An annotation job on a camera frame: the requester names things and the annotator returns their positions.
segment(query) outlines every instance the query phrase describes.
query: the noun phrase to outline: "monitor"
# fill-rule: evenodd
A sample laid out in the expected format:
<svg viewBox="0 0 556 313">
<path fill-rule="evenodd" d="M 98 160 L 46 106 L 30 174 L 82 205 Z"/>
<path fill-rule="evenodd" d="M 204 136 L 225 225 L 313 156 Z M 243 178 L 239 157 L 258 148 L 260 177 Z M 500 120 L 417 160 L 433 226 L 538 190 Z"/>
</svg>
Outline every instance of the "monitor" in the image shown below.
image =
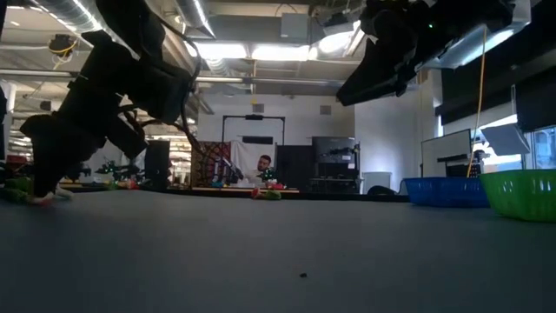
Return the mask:
<svg viewBox="0 0 556 313">
<path fill-rule="evenodd" d="M 317 163 L 344 163 L 355 165 L 355 138 L 313 137 L 314 160 Z"/>
</svg>

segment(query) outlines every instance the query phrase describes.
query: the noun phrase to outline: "gray table surface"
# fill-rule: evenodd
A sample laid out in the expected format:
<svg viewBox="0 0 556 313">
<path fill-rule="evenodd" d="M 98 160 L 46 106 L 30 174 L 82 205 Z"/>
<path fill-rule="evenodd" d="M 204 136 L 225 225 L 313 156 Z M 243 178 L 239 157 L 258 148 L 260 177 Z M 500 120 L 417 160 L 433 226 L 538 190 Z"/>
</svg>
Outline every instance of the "gray table surface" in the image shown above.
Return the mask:
<svg viewBox="0 0 556 313">
<path fill-rule="evenodd" d="M 555 312 L 555 243 L 556 225 L 404 203 L 0 203 L 0 312 Z"/>
</svg>

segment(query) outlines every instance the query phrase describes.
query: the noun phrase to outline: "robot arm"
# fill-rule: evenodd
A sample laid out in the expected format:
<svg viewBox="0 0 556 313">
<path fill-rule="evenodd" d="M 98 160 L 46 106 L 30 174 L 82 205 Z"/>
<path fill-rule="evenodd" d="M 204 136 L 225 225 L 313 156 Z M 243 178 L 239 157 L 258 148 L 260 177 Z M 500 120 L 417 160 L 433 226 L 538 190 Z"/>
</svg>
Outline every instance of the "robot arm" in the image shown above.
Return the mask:
<svg viewBox="0 0 556 313">
<path fill-rule="evenodd" d="M 52 192 L 69 167 L 88 160 L 106 139 L 127 157 L 136 157 L 147 146 L 144 133 L 118 115 L 138 108 L 163 123 L 174 123 L 185 114 L 184 104 L 198 74 L 198 67 L 190 75 L 162 60 L 165 22 L 143 0 L 96 0 L 96 5 L 107 25 L 140 59 L 103 30 L 82 34 L 94 48 L 69 84 L 60 110 L 33 116 L 21 127 L 33 143 L 39 197 Z M 133 105 L 120 106 L 124 95 Z M 187 124 L 183 128 L 189 133 Z"/>
<path fill-rule="evenodd" d="M 367 0 L 361 30 L 378 40 L 367 40 L 365 57 L 338 98 L 347 106 L 401 96 L 416 72 L 470 30 L 482 23 L 490 30 L 509 25 L 513 8 L 513 0 Z"/>
</svg>

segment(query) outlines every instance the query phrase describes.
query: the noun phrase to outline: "cable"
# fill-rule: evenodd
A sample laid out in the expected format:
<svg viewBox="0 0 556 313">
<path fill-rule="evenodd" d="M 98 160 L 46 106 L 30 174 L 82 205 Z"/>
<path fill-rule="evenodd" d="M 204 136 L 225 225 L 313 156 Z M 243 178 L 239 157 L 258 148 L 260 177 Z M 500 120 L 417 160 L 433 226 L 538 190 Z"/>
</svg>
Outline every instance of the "cable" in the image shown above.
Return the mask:
<svg viewBox="0 0 556 313">
<path fill-rule="evenodd" d="M 487 56 L 487 27 L 483 32 L 483 55 L 480 60 L 480 83 L 479 83 L 479 108 L 477 108 L 477 123 L 475 124 L 475 132 L 473 133 L 473 141 L 471 145 L 471 157 L 469 158 L 469 166 L 467 166 L 467 178 L 471 176 L 471 167 L 473 166 L 474 151 L 473 147 L 477 142 L 477 129 L 479 128 L 480 109 L 483 106 L 483 91 L 485 87 L 485 60 Z"/>
<path fill-rule="evenodd" d="M 68 52 L 68 51 L 74 49 L 74 48 L 77 46 L 77 42 L 78 42 L 78 41 L 79 41 L 79 39 L 76 39 L 76 40 L 73 42 L 73 44 L 72 44 L 69 48 L 66 48 L 66 49 L 63 49 L 63 50 L 52 50 L 51 48 L 49 48 L 49 51 L 52 52 L 52 53 L 54 53 L 54 54 L 66 53 L 66 52 Z"/>
<path fill-rule="evenodd" d="M 296 9 L 293 5 L 291 5 L 291 4 L 289 4 L 289 3 L 280 3 L 280 5 L 278 5 L 278 8 L 276 8 L 275 17 L 278 16 L 278 11 L 279 11 L 280 8 L 283 7 L 284 5 L 287 5 L 288 7 L 292 8 L 292 10 L 293 10 L 295 13 L 299 13 L 299 12 L 297 11 L 297 9 Z"/>
<path fill-rule="evenodd" d="M 68 55 L 68 51 L 65 51 L 65 52 L 63 53 L 63 57 L 62 57 L 62 58 L 65 58 L 67 55 Z M 60 67 L 60 65 L 62 65 L 62 64 L 64 64 L 64 63 L 67 63 L 67 62 L 69 62 L 69 61 L 65 61 L 65 62 L 64 62 L 62 59 L 59 59 L 58 62 L 57 62 L 56 64 L 54 64 L 54 67 L 52 68 L 52 70 L 57 70 L 57 69 Z M 27 102 L 29 101 L 29 99 L 31 99 L 34 95 L 36 95 L 37 92 L 39 92 L 39 91 L 41 90 L 41 88 L 44 86 L 45 83 L 46 83 L 46 79 L 43 80 L 43 81 L 33 90 L 33 92 L 31 92 L 31 93 L 27 96 L 27 99 L 25 99 L 25 101 L 24 101 L 23 103 L 20 103 L 20 104 L 18 104 L 18 105 L 15 105 L 14 108 L 10 110 L 10 113 L 15 112 L 16 109 L 18 109 L 18 108 L 21 107 L 21 106 L 26 106 L 26 105 L 27 105 Z"/>
</svg>

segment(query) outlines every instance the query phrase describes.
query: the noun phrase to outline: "pipe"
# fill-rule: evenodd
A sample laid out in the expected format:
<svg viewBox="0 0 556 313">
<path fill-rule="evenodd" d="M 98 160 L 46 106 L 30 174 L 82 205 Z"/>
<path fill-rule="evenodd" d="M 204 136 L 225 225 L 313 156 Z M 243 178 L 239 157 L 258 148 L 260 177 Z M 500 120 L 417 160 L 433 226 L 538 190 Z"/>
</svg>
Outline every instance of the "pipe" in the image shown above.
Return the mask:
<svg viewBox="0 0 556 313">
<path fill-rule="evenodd" d="M 47 50 L 48 46 L 33 46 L 21 44 L 0 44 L 0 50 Z"/>
<path fill-rule="evenodd" d="M 104 22 L 103 16 L 96 7 L 95 0 L 31 0 L 31 2 L 79 37 L 86 32 L 104 30 L 115 42 L 126 47 L 134 58 L 139 58 Z"/>
<path fill-rule="evenodd" d="M 22 77 L 30 78 L 54 78 L 61 81 L 71 80 L 79 75 L 75 71 L 62 70 L 13 70 L 0 69 L 0 75 L 6 79 L 19 79 Z M 198 83 L 281 83 L 281 84 L 301 84 L 307 86 L 340 87 L 345 81 L 327 79 L 303 79 L 303 78 L 272 78 L 272 77 L 198 77 Z"/>
<path fill-rule="evenodd" d="M 176 0 L 176 4 L 183 21 L 189 27 L 196 28 L 204 35 L 216 39 L 201 0 Z"/>
</svg>

